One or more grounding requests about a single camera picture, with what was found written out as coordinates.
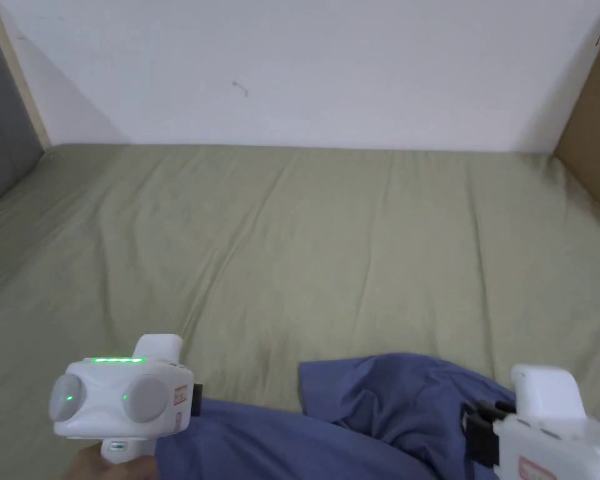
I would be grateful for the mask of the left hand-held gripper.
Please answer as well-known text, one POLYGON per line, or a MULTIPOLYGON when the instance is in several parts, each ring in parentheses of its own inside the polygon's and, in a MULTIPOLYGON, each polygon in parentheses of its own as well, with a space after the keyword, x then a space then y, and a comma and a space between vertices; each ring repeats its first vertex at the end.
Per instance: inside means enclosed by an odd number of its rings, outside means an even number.
POLYGON ((54 433, 99 441, 110 464, 152 456, 159 438, 200 414, 203 388, 181 363, 182 346, 175 334, 145 334, 132 356, 71 363, 49 399, 54 433))

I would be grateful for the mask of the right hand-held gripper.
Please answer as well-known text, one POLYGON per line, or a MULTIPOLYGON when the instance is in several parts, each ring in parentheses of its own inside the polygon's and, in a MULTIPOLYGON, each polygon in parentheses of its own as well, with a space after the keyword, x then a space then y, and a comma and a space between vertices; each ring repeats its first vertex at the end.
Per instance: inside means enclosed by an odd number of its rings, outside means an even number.
POLYGON ((515 403, 463 406, 469 458, 498 479, 600 479, 600 420, 586 414, 573 375, 518 364, 511 379, 515 403))

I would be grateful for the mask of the person's left hand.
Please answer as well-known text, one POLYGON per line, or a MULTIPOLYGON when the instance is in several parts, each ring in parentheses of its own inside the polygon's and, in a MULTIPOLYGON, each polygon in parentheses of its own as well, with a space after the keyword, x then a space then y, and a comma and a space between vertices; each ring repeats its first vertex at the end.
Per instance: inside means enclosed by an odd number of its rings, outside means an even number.
POLYGON ((101 456, 101 443, 80 450, 61 479, 159 479, 154 456, 113 464, 101 456))

